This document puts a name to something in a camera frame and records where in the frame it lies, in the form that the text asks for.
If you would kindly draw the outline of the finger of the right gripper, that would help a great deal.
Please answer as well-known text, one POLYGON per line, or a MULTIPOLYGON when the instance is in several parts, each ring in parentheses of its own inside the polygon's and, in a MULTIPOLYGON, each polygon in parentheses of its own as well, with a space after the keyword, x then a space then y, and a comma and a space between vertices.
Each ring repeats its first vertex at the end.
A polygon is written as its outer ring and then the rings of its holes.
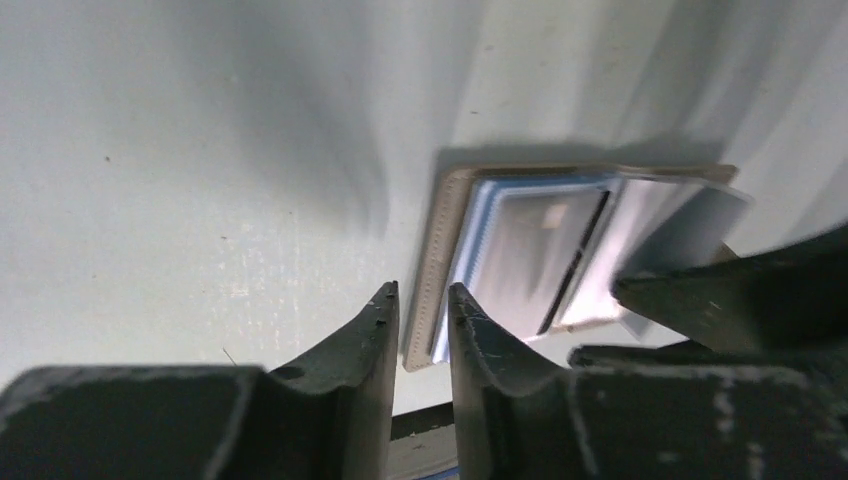
POLYGON ((837 398, 847 396, 847 345, 845 343, 823 349, 754 353, 717 352, 691 340, 659 348, 583 345, 573 349, 568 359, 571 367, 619 366, 625 363, 783 366, 811 376, 837 398))
POLYGON ((847 228, 769 252, 618 280, 625 308, 714 351, 812 349, 847 338, 847 228))

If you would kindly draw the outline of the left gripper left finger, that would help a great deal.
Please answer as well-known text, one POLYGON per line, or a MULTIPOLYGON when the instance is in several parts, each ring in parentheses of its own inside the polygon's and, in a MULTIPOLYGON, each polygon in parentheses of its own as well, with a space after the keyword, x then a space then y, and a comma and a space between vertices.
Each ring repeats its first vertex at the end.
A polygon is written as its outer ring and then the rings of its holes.
POLYGON ((5 479, 381 479, 399 331, 396 282, 273 370, 45 366, 1 395, 5 479))

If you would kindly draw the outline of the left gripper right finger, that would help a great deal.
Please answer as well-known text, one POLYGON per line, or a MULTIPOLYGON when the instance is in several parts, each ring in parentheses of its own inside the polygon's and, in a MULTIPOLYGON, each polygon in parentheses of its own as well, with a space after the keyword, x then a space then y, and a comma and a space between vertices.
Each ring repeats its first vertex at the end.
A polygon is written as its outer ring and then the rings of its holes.
POLYGON ((789 367, 563 367, 449 290, 464 479, 843 479, 826 387, 789 367))

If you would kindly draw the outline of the beige card holder wallet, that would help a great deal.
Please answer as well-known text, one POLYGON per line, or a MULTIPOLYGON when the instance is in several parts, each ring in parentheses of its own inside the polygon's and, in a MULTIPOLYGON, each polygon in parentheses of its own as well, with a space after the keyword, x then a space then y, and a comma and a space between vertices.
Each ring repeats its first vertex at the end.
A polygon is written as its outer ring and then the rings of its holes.
POLYGON ((404 366, 419 371, 450 359, 448 274, 478 180, 555 175, 611 175, 622 182, 575 270, 548 337, 610 325, 632 338, 650 328, 613 296, 615 280, 653 276, 714 261, 745 215, 750 196, 731 185, 731 165, 633 167, 600 164, 482 164, 452 168, 437 182, 408 321, 404 366))

